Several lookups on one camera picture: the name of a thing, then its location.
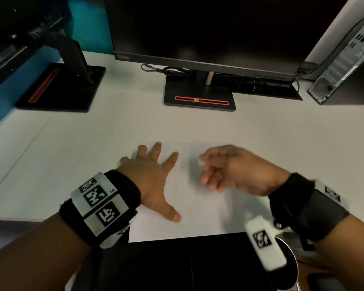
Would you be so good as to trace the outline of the white paper sheet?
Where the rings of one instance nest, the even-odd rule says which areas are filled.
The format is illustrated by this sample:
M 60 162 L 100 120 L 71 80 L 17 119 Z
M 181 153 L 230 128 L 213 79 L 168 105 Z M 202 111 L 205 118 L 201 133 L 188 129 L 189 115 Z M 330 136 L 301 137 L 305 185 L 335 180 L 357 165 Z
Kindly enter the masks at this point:
M 201 183 L 199 155 L 221 145 L 219 142 L 162 141 L 160 163 L 172 152 L 179 153 L 166 180 L 165 199 L 180 213 L 182 220 L 174 223 L 140 206 L 129 228 L 129 243 L 238 233 L 244 232 L 245 219 L 261 215 L 266 220 L 273 220 L 268 198 L 237 189 L 224 193 L 209 191 Z

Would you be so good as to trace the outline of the grey desktop computer tower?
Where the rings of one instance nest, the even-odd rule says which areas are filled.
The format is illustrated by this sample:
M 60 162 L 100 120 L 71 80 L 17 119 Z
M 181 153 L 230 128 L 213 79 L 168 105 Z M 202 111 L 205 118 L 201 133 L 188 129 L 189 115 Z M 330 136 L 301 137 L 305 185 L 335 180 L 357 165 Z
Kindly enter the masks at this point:
M 319 105 L 364 105 L 364 25 L 307 92 Z

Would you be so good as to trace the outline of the white marker-tag left wrist block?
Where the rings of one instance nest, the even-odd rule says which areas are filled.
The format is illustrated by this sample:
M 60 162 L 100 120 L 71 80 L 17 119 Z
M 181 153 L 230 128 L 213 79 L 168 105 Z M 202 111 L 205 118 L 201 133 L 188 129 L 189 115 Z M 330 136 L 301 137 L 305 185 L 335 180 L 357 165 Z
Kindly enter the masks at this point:
M 72 202 L 95 237 L 99 237 L 129 210 L 117 188 L 98 172 L 71 192 Z

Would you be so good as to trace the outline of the person's black clothing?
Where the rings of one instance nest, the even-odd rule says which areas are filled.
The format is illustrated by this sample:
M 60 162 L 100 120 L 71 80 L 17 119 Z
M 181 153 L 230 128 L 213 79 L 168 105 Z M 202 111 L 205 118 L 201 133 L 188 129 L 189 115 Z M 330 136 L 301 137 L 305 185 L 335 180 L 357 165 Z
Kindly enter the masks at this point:
M 71 291 L 273 291 L 246 233 L 128 242 L 93 250 Z

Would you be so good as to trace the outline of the person's left hand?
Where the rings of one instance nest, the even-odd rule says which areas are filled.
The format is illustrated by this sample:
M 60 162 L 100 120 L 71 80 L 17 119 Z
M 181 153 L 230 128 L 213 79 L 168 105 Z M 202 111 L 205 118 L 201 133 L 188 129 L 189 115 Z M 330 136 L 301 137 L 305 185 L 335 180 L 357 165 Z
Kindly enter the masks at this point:
M 135 158 L 130 158 L 116 171 L 128 177 L 141 192 L 141 204 L 157 212 L 157 205 L 165 200 L 165 184 L 170 171 L 175 167 L 179 153 L 173 152 L 162 164 L 151 161 L 147 147 L 140 145 Z

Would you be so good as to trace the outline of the person's right hand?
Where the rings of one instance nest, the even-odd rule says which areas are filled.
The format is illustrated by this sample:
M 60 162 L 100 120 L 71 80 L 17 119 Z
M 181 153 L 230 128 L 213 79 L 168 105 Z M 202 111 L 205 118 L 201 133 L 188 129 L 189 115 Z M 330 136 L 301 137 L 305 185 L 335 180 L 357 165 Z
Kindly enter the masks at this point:
M 237 185 L 233 189 L 251 195 L 268 196 L 281 187 L 291 172 L 239 147 Z

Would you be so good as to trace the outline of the black round silver-rimmed bin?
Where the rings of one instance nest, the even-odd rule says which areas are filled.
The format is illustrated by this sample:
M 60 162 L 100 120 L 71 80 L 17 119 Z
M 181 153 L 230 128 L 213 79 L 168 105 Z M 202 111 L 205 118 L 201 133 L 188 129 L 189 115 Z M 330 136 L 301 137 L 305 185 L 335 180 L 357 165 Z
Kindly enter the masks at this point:
M 273 271 L 270 277 L 272 285 L 276 290 L 285 291 L 296 285 L 299 276 L 299 268 L 291 248 L 278 237 L 276 237 L 276 241 L 286 258 L 286 265 Z

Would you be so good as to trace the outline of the black angled monitor stand base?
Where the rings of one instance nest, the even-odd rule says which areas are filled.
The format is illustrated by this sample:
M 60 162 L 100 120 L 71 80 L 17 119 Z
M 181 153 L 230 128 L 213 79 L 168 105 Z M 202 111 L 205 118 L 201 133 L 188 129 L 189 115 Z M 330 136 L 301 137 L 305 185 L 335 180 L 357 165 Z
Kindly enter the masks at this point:
M 89 66 L 92 84 L 73 76 L 65 64 L 51 63 L 15 103 L 17 109 L 53 112 L 90 110 L 105 67 Z

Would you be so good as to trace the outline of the large black computer monitor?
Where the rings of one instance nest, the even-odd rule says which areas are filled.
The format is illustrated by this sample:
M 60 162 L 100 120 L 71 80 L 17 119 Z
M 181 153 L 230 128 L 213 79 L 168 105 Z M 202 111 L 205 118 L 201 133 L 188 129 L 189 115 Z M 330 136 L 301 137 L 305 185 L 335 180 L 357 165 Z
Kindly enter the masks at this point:
M 289 81 L 348 0 L 104 0 L 117 60 Z

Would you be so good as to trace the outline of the black flat bar device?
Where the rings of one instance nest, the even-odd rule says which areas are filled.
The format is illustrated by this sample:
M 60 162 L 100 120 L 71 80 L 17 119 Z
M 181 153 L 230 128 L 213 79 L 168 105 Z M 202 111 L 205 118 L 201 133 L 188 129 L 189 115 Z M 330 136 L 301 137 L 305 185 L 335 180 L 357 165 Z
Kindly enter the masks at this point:
M 281 98 L 302 101 L 297 87 L 292 84 L 268 84 L 262 81 L 231 81 L 228 88 L 233 93 L 256 95 L 263 97 Z

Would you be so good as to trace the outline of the person's left forearm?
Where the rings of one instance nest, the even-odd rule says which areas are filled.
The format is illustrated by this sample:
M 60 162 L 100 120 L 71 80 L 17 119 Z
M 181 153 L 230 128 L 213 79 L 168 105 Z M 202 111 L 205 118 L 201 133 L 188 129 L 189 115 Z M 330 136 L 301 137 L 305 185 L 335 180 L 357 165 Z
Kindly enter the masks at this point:
M 63 291 L 91 251 L 56 213 L 0 249 L 0 291 Z

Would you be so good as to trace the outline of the black monitor stand red stripe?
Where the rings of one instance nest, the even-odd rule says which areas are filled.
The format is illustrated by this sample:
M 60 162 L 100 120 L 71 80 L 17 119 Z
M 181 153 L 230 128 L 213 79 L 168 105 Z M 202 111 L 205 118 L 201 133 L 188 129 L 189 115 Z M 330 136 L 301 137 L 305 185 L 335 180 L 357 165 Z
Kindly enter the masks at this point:
M 214 72 L 194 71 L 190 76 L 167 76 L 163 103 L 166 106 L 236 111 L 229 88 L 213 86 Z

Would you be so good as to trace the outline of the person's right forearm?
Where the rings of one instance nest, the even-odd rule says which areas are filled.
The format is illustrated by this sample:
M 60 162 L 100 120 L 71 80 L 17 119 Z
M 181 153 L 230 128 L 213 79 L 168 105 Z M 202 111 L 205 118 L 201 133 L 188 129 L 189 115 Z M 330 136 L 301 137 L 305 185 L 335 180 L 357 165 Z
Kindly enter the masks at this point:
M 348 291 L 364 291 L 364 223 L 361 220 L 349 214 L 314 246 Z

